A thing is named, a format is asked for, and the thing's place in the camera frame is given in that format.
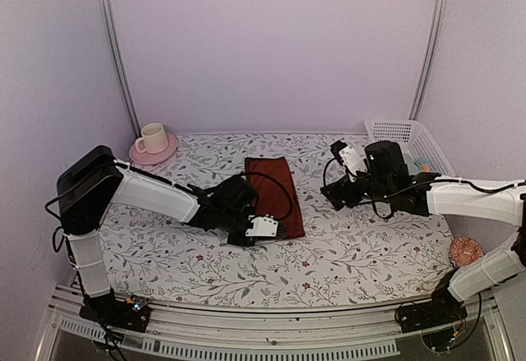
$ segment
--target small blue item in basket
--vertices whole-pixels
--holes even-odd
[[[404,153],[404,163],[408,166],[408,172],[411,176],[422,172],[422,168],[417,165],[414,158],[410,154]]]
[[[431,161],[426,157],[416,158],[414,162],[420,167],[422,172],[431,172]]]

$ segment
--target white bracket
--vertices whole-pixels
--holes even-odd
[[[351,174],[356,175],[358,171],[367,172],[367,166],[365,165],[365,162],[363,161],[363,157],[361,157],[358,154],[358,152],[352,147],[347,146],[344,149],[342,149],[339,152],[339,156],[342,157],[345,167],[348,169],[348,171]],[[351,180],[352,183],[356,181],[356,178],[353,176],[349,176],[349,179]]]
[[[252,222],[253,227],[247,229],[246,236],[258,238],[275,238],[278,233],[278,221],[274,217],[266,215],[265,217],[250,216],[248,219]]]

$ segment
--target cup handle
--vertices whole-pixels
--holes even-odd
[[[142,142],[143,145],[145,144],[144,143],[145,142],[145,138],[144,137],[138,137],[135,140],[135,150],[137,150],[137,153],[139,153],[139,154],[146,153],[146,147],[141,148],[141,142]]]

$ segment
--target white cup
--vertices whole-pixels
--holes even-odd
[[[164,131],[163,124],[151,123],[141,129],[142,137],[135,140],[135,148],[138,153],[158,154],[168,147],[168,137]]]

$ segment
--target pink saucer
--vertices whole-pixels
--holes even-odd
[[[140,153],[135,148],[134,143],[130,149],[131,160],[139,165],[156,165],[170,158],[175,153],[175,150],[178,149],[178,139],[170,133],[166,135],[168,136],[168,147],[157,154]]]

